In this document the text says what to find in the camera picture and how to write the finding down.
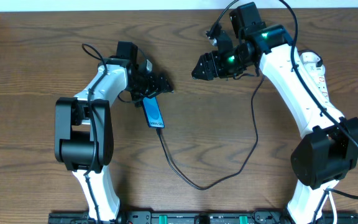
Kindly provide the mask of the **white power strip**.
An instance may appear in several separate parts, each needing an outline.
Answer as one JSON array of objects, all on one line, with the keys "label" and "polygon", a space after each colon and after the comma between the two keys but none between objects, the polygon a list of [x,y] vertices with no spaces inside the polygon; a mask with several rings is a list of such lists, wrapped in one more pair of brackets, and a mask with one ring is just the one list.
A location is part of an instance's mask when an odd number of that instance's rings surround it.
[{"label": "white power strip", "polygon": [[326,102],[330,102],[329,100],[329,93],[327,88],[327,83],[325,79],[325,66],[322,65],[320,67],[316,67],[315,73],[314,73],[314,82],[316,83],[317,87],[319,88],[322,95],[325,97]]}]

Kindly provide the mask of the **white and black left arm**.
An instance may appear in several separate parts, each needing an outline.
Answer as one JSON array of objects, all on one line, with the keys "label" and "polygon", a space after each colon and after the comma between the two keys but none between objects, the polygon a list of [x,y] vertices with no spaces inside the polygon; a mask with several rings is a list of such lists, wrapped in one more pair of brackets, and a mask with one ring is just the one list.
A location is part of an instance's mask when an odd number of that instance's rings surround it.
[{"label": "white and black left arm", "polygon": [[109,168],[114,151],[111,107],[128,91],[130,102],[143,109],[148,127],[160,131],[165,124],[156,97],[173,87],[165,75],[154,73],[149,59],[137,62],[141,49],[132,42],[118,42],[110,57],[90,44],[81,48],[98,60],[97,73],[81,92],[55,104],[55,158],[80,183],[89,221],[127,223]]}]

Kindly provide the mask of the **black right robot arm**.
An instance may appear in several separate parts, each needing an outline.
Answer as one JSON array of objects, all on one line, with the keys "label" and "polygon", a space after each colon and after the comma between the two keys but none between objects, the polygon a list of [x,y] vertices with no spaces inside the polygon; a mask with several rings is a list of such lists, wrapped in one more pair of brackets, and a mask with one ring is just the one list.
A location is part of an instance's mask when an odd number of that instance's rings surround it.
[{"label": "black right robot arm", "polygon": [[267,26],[252,2],[226,8],[238,45],[215,22],[206,35],[216,50],[203,54],[192,77],[200,80],[239,78],[249,66],[278,90],[300,132],[291,155],[298,179],[284,220],[313,223],[322,217],[326,192],[355,168],[358,119],[347,119],[328,98],[325,69],[312,52],[299,54],[284,26]]}]

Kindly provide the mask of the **blue screen Galaxy smartphone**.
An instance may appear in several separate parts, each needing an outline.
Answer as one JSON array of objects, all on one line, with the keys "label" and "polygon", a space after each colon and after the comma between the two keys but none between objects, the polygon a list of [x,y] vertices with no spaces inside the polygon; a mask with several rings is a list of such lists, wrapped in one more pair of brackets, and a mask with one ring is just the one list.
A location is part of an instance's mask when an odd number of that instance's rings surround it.
[{"label": "blue screen Galaxy smartphone", "polygon": [[147,124],[150,128],[165,127],[156,97],[144,98],[142,100],[142,108],[144,110]]}]

